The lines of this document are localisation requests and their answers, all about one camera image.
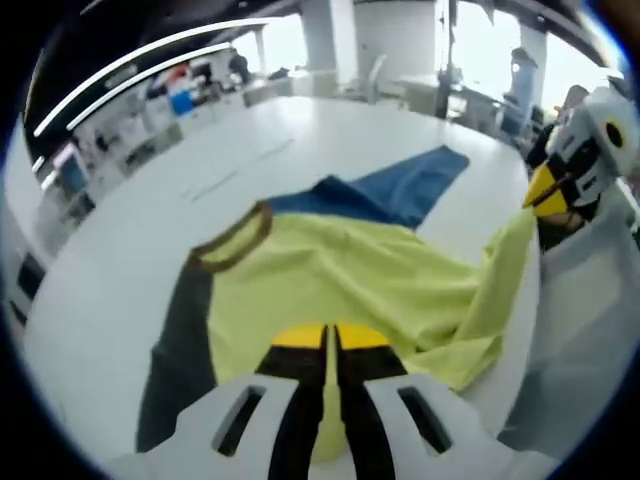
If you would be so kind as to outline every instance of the brown collar trim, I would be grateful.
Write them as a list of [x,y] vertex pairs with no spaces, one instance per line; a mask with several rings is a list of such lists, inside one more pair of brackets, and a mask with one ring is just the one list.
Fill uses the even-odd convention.
[[[237,252],[233,253],[228,258],[216,262],[207,262],[200,258],[202,255],[209,253],[212,250],[215,250],[216,248],[219,248],[227,243],[234,237],[234,235],[236,235],[254,217],[258,215],[261,217],[261,221],[258,225],[258,228],[256,229],[255,236],[249,242],[247,242],[246,245],[243,245]],[[200,268],[210,273],[217,273],[228,270],[235,266],[242,259],[244,259],[247,255],[249,255],[262,243],[265,238],[267,238],[269,232],[271,232],[272,225],[273,214],[271,212],[269,204],[264,201],[257,202],[244,217],[242,217],[237,223],[232,225],[231,228],[229,228],[226,232],[207,243],[203,243],[193,248],[189,253],[189,257],[187,258],[187,265]]]

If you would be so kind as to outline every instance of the window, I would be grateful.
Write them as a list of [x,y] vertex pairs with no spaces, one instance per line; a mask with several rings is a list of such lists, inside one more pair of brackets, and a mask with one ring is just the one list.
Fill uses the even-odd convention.
[[460,68],[465,82],[508,92],[511,51],[520,46],[520,25],[516,18],[496,10],[492,25],[480,5],[459,2],[454,37],[453,64]]
[[247,59],[247,67],[250,72],[260,71],[260,55],[258,54],[258,43],[256,42],[255,32],[245,33],[241,37],[236,38],[232,45],[238,53]]
[[293,70],[307,64],[307,43],[300,15],[275,20],[264,27],[262,34],[268,73],[283,67]]
[[547,35],[547,65],[542,88],[542,107],[553,111],[561,107],[573,85],[592,92],[606,85],[602,70],[578,49],[555,35]]

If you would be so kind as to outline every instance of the desk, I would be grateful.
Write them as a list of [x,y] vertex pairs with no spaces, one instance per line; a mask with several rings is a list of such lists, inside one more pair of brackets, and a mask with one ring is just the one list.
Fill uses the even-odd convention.
[[[27,364],[78,445],[98,462],[133,451],[150,349],[192,246],[258,199],[307,189],[328,174],[354,179],[442,144],[470,165],[417,233],[479,264],[492,234],[520,209],[524,164],[512,148],[436,118],[278,98],[204,127],[140,168],[63,247],[27,324]],[[492,434],[504,426],[525,373],[538,268],[535,239],[505,353],[464,393]]]

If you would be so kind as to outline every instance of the yellow cloth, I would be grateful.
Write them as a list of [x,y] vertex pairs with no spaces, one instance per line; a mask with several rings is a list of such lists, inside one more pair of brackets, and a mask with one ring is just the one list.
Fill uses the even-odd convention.
[[[252,219],[201,259],[227,258],[247,244],[258,223]],[[405,227],[331,215],[275,216],[255,250],[216,274],[208,324],[216,378],[224,384],[255,371],[271,340],[288,327],[344,321],[384,334],[409,371],[461,390],[502,352],[534,230],[535,217],[523,211],[497,232],[476,268]],[[335,458],[345,445],[335,375],[327,377],[314,461]]]

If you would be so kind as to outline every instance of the white table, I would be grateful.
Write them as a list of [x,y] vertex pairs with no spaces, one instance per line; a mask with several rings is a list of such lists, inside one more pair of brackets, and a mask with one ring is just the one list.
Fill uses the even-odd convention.
[[[524,165],[510,147],[435,118],[279,98],[203,128],[142,167],[64,246],[27,325],[28,366],[72,438],[99,463],[133,451],[150,349],[193,245],[225,230],[257,199],[307,189],[328,174],[353,179],[442,144],[471,163],[418,234],[479,264],[491,235],[520,209]],[[506,351],[464,393],[493,434],[524,376],[538,268],[536,239]]]

